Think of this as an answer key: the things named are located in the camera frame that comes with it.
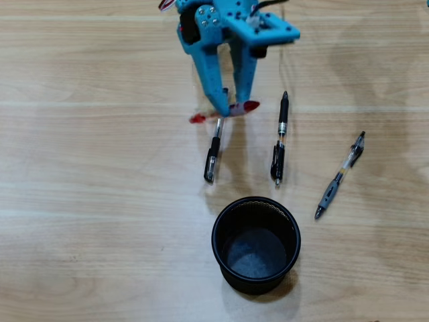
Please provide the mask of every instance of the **pen clip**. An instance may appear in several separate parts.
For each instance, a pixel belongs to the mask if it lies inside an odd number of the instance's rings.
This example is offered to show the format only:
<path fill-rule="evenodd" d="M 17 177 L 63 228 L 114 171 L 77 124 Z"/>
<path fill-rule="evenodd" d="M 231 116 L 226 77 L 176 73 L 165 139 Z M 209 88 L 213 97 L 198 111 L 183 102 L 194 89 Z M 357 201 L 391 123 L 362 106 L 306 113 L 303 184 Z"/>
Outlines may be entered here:
<path fill-rule="evenodd" d="M 353 159 L 353 161 L 350 164 L 351 168 L 355 165 L 355 162 L 357 161 L 357 159 L 359 159 L 361 157 L 362 152 L 363 152 L 363 148 L 361 148 L 360 146 L 358 146 L 356 148 L 356 153 L 357 154 L 356 154 L 355 158 Z"/>
<path fill-rule="evenodd" d="M 213 179 L 210 177 L 209 173 L 208 173 L 208 169 L 210 167 L 210 155 L 211 155 L 212 149 L 208 149 L 208 153 L 207 153 L 207 159 L 206 159 L 206 166 L 204 168 L 204 179 L 205 181 L 207 181 L 208 183 L 213 183 Z"/>
<path fill-rule="evenodd" d="M 273 150 L 273 162 L 271 163 L 271 177 L 275 180 L 275 174 L 277 172 L 277 163 L 279 160 L 279 156 L 278 156 L 278 148 L 277 146 L 274 146 L 274 150 Z"/>

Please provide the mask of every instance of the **pen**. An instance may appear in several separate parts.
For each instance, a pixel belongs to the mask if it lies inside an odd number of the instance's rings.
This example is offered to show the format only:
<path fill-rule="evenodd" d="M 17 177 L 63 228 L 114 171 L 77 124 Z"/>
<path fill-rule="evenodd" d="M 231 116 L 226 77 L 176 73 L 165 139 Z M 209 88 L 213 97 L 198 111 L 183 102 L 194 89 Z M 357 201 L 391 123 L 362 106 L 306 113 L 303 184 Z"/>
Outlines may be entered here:
<path fill-rule="evenodd" d="M 341 165 L 341 169 L 335 176 L 335 179 L 331 181 L 328 185 L 328 188 L 324 192 L 322 200 L 319 202 L 319 205 L 316 210 L 316 214 L 314 215 L 315 219 L 319 219 L 320 216 L 326 211 L 330 202 L 334 199 L 336 191 L 340 186 L 341 181 L 343 181 L 347 171 L 353 167 L 357 159 L 362 155 L 363 148 L 365 145 L 365 132 L 363 131 L 361 135 L 357 138 L 355 144 L 353 144 L 350 148 L 349 154 L 345 158 L 343 164 Z"/>
<path fill-rule="evenodd" d="M 213 183 L 215 179 L 216 161 L 221 147 L 221 136 L 223 128 L 223 117 L 217 120 L 216 129 L 214 131 L 214 137 L 212 139 L 212 146 L 208 149 L 206 168 L 204 169 L 204 179 L 208 183 Z"/>
<path fill-rule="evenodd" d="M 273 162 L 271 163 L 271 177 L 275 181 L 276 186 L 279 186 L 280 181 L 283 180 L 284 150 L 286 144 L 286 132 L 288 131 L 288 112 L 289 97 L 288 92 L 284 92 L 282 101 L 280 102 L 278 127 L 279 140 L 277 141 L 277 145 L 274 146 Z"/>

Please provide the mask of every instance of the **pen tip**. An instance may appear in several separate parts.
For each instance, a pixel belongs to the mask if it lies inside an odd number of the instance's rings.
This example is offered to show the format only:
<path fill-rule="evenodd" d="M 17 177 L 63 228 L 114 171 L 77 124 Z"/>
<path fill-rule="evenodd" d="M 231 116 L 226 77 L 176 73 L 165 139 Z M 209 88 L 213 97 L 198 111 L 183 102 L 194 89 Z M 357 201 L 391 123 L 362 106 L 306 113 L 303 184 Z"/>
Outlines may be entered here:
<path fill-rule="evenodd" d="M 322 208 L 321 206 L 317 207 L 316 214 L 314 215 L 314 218 L 319 219 L 320 216 L 324 213 L 324 210 L 325 209 Z"/>

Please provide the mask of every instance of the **wire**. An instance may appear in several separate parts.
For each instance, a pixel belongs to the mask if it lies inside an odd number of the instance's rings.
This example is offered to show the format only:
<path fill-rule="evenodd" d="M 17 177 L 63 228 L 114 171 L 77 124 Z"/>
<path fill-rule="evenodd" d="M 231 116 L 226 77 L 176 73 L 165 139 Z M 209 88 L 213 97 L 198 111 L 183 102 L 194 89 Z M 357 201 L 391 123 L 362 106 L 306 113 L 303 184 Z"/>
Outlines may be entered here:
<path fill-rule="evenodd" d="M 286 1 L 288 1 L 288 0 L 262 1 L 255 6 L 255 9 L 253 9 L 253 11 L 250 13 L 250 16 L 253 17 L 255 15 L 255 13 L 257 13 L 260 9 L 267 7 L 268 5 L 276 5 L 278 3 L 282 3 L 282 2 L 286 2 Z"/>

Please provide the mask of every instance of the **gray pen grip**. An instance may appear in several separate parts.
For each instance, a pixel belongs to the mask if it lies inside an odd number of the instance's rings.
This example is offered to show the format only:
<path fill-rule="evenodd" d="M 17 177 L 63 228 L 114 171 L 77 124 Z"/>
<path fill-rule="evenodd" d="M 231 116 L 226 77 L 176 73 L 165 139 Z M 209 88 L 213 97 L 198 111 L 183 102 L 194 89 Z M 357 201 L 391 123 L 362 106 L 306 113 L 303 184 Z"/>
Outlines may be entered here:
<path fill-rule="evenodd" d="M 323 194 L 322 200 L 319 202 L 319 206 L 326 209 L 328 208 L 330 202 L 334 199 L 336 191 L 338 190 L 338 183 L 335 180 L 332 180 L 328 185 L 328 188 Z"/>

